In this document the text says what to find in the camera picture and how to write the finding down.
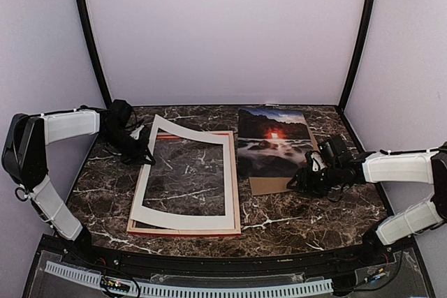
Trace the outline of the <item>clear acrylic sheet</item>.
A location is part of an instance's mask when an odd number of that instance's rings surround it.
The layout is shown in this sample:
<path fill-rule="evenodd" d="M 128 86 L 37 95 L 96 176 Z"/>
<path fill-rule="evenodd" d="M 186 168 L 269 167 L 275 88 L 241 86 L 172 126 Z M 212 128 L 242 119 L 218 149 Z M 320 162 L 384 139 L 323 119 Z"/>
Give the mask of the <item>clear acrylic sheet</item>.
<path fill-rule="evenodd" d="M 142 206 L 171 214 L 224 216 L 223 146 L 157 135 Z"/>

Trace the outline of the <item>wooden red-edged picture frame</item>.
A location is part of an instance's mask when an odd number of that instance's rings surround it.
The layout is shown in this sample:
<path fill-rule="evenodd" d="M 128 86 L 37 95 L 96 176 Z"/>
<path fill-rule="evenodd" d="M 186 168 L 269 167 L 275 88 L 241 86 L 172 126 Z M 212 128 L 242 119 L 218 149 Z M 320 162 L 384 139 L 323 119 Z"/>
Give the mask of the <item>wooden red-edged picture frame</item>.
<path fill-rule="evenodd" d="M 241 233 L 232 131 L 170 131 L 149 141 L 155 165 L 140 170 L 129 234 L 222 237 Z"/>

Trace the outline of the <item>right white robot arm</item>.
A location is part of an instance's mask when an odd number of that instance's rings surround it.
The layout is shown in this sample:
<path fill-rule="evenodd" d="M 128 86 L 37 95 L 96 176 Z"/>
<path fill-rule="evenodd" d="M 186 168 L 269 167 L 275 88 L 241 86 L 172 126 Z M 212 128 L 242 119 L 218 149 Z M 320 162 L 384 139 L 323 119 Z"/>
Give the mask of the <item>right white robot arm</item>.
<path fill-rule="evenodd" d="M 404 237 L 435 229 L 446 222 L 446 146 L 413 151 L 364 151 L 352 154 L 339 135 L 305 154 L 306 165 L 289 180 L 289 190 L 325 197 L 336 186 L 384 181 L 418 182 L 433 194 L 418 204 L 374 224 L 362 237 L 356 259 L 370 266 L 389 246 Z"/>

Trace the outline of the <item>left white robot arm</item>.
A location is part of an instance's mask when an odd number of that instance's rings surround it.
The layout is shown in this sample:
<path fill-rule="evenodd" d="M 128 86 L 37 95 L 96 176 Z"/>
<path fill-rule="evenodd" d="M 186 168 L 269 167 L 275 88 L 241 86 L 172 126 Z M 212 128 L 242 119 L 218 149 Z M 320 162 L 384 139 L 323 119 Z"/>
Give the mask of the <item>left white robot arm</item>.
<path fill-rule="evenodd" d="M 52 185 L 46 147 L 84 135 L 102 136 L 116 149 L 122 163 L 154 165 L 147 135 L 131 134 L 129 119 L 134 109 L 125 100 L 114 100 L 109 108 L 85 105 L 60 112 L 15 114 L 1 156 L 3 169 L 24 193 L 39 216 L 66 241 L 74 244 L 72 257 L 83 267 L 98 262 L 98 251 L 90 246 L 89 230 L 72 214 Z"/>

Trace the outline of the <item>sunset seascape photo print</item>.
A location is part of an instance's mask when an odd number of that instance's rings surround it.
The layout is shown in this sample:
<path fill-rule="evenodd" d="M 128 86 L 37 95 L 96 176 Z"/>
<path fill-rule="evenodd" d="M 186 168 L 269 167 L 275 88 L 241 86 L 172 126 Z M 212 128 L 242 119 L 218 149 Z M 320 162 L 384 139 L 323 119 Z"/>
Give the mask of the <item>sunset seascape photo print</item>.
<path fill-rule="evenodd" d="M 237 168 L 242 177 L 292 177 L 316 145 L 301 111 L 238 110 Z"/>

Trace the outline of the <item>brown frame backing board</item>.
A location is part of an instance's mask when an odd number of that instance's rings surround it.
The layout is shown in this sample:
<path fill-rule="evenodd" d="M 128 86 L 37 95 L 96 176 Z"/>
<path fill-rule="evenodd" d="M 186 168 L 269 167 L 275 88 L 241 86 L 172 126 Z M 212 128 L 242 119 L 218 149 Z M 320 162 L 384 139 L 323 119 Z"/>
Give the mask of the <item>brown frame backing board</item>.
<path fill-rule="evenodd" d="M 254 195 L 288 192 L 286 184 L 306 165 L 305 154 L 316 149 L 313 135 L 305 139 L 259 139 L 247 149 L 251 161 L 249 182 Z"/>

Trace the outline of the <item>black front rail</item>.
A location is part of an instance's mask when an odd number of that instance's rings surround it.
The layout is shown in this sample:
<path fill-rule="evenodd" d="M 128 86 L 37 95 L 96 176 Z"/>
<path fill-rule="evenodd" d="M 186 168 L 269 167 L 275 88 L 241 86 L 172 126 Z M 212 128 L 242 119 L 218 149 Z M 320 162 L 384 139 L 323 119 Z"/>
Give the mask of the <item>black front rail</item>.
<path fill-rule="evenodd" d="M 94 246 L 90 258 L 84 256 L 68 242 L 44 234 L 38 245 L 39 251 L 49 251 L 61 256 L 64 262 L 74 265 L 105 269 L 109 274 L 124 273 L 135 278 L 149 278 L 155 274 L 199 275 L 217 277 L 269 276 L 303 273 L 311 276 L 353 276 L 354 271 L 366 266 L 385 265 L 392 268 L 400 251 L 409 247 L 405 239 L 391 247 L 382 247 L 375 252 L 361 245 L 322 251 L 298 253 L 289 256 L 254 258 L 193 258 L 167 255 L 150 255 L 130 251 L 118 251 Z"/>

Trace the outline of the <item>left black corner post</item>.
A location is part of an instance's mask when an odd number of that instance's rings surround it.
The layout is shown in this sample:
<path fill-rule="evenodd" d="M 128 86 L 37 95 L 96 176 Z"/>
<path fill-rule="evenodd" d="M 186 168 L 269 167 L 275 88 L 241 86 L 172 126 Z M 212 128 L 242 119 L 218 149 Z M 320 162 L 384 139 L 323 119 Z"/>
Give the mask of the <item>left black corner post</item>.
<path fill-rule="evenodd" d="M 106 107 L 109 107 L 112 103 L 112 97 L 108 85 L 106 83 L 105 75 L 101 65 L 101 60 L 97 50 L 96 41 L 94 38 L 94 32 L 89 18 L 87 0 L 76 0 L 76 5 L 78 8 L 78 15 L 80 18 L 82 32 L 84 35 L 84 40 L 87 46 L 87 51 L 89 54 L 91 65 L 94 71 L 96 83 L 101 93 L 101 98 L 104 102 L 104 105 Z"/>

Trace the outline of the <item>black corner post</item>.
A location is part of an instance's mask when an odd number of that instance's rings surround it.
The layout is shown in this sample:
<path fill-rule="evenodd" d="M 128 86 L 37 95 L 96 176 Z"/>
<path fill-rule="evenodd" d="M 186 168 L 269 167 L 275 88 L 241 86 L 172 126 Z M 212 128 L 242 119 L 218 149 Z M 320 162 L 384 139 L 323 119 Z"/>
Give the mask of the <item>black corner post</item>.
<path fill-rule="evenodd" d="M 106 107 L 109 107 L 112 103 L 112 97 L 108 85 L 106 83 L 105 75 L 101 65 L 101 60 L 97 50 L 96 41 L 94 38 L 94 32 L 89 18 L 87 0 L 76 0 L 76 5 L 78 8 L 78 15 L 80 18 L 82 32 L 84 35 L 84 40 L 87 46 L 87 51 L 89 54 L 91 65 L 94 71 L 96 83 L 101 93 L 101 98 L 104 102 L 104 105 Z"/>
<path fill-rule="evenodd" d="M 358 68 L 360 65 L 360 60 L 362 57 L 365 41 L 367 38 L 367 32 L 369 29 L 369 23 L 371 20 L 373 5 L 374 0 L 364 0 L 356 43 L 353 49 L 353 55 L 351 57 L 348 73 L 346 75 L 346 80 L 338 103 L 338 108 L 342 114 L 344 113 L 346 106 L 348 104 L 353 89 L 353 85 L 356 79 L 356 75 L 358 72 Z"/>

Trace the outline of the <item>right black corner post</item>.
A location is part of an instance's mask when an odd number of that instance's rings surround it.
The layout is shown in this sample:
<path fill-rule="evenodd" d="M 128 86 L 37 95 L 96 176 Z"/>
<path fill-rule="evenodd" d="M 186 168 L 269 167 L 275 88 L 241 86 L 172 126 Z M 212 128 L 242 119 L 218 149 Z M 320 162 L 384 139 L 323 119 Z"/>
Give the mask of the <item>right black corner post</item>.
<path fill-rule="evenodd" d="M 346 106 L 348 104 L 353 89 L 353 85 L 356 79 L 356 75 L 358 72 L 358 68 L 360 65 L 360 60 L 362 57 L 365 41 L 367 38 L 367 32 L 369 29 L 369 23 L 371 20 L 373 5 L 374 0 L 364 0 L 356 43 L 353 49 L 353 55 L 351 57 L 348 73 L 346 75 L 346 80 L 338 103 L 338 108 L 342 114 L 344 113 Z"/>

